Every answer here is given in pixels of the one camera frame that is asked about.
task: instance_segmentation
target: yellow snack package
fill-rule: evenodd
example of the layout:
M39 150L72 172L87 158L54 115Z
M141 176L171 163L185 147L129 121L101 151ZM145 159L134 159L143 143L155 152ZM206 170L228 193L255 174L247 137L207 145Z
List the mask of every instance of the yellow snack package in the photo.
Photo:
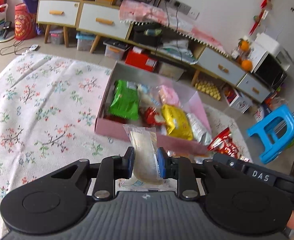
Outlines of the yellow snack package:
M183 110L176 106L163 105L161 112L166 120L168 135L189 141L193 139L191 127Z

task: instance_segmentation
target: red canister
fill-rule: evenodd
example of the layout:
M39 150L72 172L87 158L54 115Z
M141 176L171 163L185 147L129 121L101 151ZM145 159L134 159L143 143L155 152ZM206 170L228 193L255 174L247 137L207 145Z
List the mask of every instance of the red canister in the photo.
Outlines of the red canister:
M29 40L37 36L37 14L31 14L24 3L15 6L15 36L17 41Z

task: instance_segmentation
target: drawer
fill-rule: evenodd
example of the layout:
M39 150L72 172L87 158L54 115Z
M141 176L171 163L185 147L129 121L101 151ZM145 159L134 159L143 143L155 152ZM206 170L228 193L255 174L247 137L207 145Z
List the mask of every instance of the drawer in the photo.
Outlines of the drawer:
M40 0L37 21L75 26L78 8L78 2Z
M129 24L120 22L117 9L85 3L78 28L125 39Z
M203 51L197 64L234 85L245 75L241 68L209 48Z
M243 80L238 84L237 88L249 94L260 103L271 93L268 88L250 74L246 74Z

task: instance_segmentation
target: silver snack package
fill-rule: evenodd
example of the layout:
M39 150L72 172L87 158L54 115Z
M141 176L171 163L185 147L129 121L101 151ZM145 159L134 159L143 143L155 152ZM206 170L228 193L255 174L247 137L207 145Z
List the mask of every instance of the silver snack package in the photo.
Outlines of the silver snack package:
M191 126L192 134L194 135L194 139L198 141L202 145L209 145L211 143L212 136L208 132L205 126L197 119L195 114L187 114L187 118L189 120L189 124Z

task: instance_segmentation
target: stool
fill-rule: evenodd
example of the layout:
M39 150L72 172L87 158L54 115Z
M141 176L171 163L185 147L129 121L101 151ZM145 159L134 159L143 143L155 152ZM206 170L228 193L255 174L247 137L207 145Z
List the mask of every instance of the stool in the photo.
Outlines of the stool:
M285 134L278 138L274 132L274 128L281 122L285 121L287 130ZM286 105L282 105L263 120L247 129L248 136L258 134L262 141L265 151L260 155L260 160L263 164L267 164L274 160L279 153L289 144L294 138L294 117Z

